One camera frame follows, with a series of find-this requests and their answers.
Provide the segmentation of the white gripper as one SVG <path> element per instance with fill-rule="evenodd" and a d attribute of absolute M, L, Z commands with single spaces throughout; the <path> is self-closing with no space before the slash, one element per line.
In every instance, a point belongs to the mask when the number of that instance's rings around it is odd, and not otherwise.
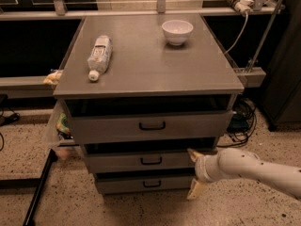
<path fill-rule="evenodd" d="M 221 179 L 220 168 L 217 163 L 217 155 L 202 155 L 202 153 L 188 148 L 191 160 L 195 163 L 197 179 L 191 182 L 187 199 L 192 201 L 200 196 L 208 187 L 206 183 L 217 182 Z"/>

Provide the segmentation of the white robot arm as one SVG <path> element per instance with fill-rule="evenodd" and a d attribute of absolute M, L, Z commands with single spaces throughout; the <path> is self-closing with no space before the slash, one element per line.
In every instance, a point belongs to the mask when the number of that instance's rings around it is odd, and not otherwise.
<path fill-rule="evenodd" d="M 252 152 L 227 148 L 214 155 L 188 149 L 195 163 L 188 200 L 196 199 L 208 184 L 220 180 L 248 179 L 260 182 L 292 198 L 301 200 L 301 168 L 260 160 Z"/>

